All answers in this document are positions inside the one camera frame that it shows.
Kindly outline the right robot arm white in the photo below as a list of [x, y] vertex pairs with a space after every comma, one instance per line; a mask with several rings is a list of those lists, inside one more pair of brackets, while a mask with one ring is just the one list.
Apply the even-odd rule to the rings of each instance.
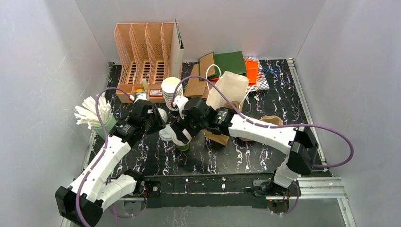
[[247, 118], [226, 107], [215, 110], [199, 98], [179, 96], [172, 106], [180, 114], [170, 124], [172, 141], [177, 146], [189, 144], [200, 131], [207, 130], [215, 135], [245, 138], [273, 147], [287, 156], [273, 174], [271, 187], [274, 189], [288, 188], [297, 178], [312, 173], [318, 143], [309, 127], [274, 125]]

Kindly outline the tan paper bag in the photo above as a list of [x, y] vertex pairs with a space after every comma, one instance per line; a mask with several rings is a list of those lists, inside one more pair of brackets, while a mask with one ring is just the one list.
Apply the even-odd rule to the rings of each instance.
[[246, 97], [249, 79], [246, 76], [225, 71], [220, 79], [210, 89], [206, 104], [214, 110], [221, 107], [231, 109], [231, 102], [239, 111], [242, 110], [240, 104]]

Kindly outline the stack of paper cups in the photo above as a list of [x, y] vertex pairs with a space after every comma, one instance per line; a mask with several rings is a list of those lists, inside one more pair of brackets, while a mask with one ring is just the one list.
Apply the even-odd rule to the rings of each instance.
[[175, 95], [175, 97], [183, 95], [183, 86], [182, 86], [182, 84], [179, 84], [180, 82], [181, 81], [179, 78], [168, 77], [168, 78], [164, 79], [161, 84], [163, 97], [164, 97], [166, 106], [171, 111], [178, 110], [177, 108], [174, 108], [171, 106], [171, 103], [174, 101], [173, 95]]

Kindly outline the green paper cup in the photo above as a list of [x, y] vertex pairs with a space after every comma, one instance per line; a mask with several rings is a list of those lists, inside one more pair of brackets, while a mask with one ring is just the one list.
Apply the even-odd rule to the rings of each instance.
[[190, 141], [184, 143], [180, 141], [176, 135], [172, 136], [172, 141], [180, 151], [187, 151], [190, 147]]

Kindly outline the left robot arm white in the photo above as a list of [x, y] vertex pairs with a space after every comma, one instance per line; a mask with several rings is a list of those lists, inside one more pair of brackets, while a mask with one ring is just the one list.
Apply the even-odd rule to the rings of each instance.
[[165, 128], [157, 106], [138, 100], [132, 111], [109, 130], [104, 147], [68, 187], [59, 187], [55, 199], [59, 214], [80, 227], [94, 227], [103, 212], [123, 196], [133, 193], [143, 181], [138, 171], [127, 170], [116, 180], [107, 179], [120, 160], [145, 134]]

